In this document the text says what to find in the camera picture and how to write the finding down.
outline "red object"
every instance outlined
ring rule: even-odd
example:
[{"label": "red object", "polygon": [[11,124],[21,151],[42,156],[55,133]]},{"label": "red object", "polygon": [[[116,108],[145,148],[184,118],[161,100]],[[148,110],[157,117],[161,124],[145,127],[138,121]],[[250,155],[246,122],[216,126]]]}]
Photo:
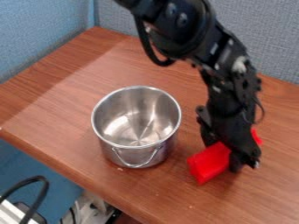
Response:
[{"label": "red object", "polygon": [[[256,143],[261,144],[256,130],[252,129],[250,133]],[[197,179],[200,184],[204,184],[228,169],[229,153],[229,148],[221,142],[216,142],[204,151],[186,159],[190,175]]]}]

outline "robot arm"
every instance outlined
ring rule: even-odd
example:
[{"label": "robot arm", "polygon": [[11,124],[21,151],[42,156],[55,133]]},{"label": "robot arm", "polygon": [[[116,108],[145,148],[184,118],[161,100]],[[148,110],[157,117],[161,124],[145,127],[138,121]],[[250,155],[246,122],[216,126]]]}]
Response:
[{"label": "robot arm", "polygon": [[[260,149],[250,135],[261,80],[246,48],[216,19],[206,0],[114,0],[134,16],[144,51],[158,66],[184,60],[200,70],[208,88],[205,107],[196,108],[205,145],[230,148],[229,169],[257,167]],[[158,60],[152,44],[165,60]]]}]

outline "wooden table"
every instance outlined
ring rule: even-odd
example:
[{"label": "wooden table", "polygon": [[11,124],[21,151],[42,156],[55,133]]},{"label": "wooden table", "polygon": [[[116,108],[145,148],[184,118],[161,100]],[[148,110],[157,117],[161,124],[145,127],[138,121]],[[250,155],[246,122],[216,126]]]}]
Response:
[{"label": "wooden table", "polygon": [[[138,40],[92,28],[0,87],[0,136],[142,223],[299,223],[299,87],[261,76],[265,120],[258,170],[222,173],[198,186],[185,159],[204,146],[193,109],[206,100],[197,71],[161,68]],[[178,145],[144,170],[101,155],[90,111],[112,90],[149,85],[181,104]]]}]

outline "stainless steel pot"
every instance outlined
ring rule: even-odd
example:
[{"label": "stainless steel pot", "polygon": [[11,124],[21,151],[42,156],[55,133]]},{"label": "stainless steel pot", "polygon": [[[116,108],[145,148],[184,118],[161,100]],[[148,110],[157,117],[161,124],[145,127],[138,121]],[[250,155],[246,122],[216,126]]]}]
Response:
[{"label": "stainless steel pot", "polygon": [[144,168],[161,163],[173,149],[181,109],[154,87],[125,87],[93,108],[92,128],[105,157],[117,165]]}]

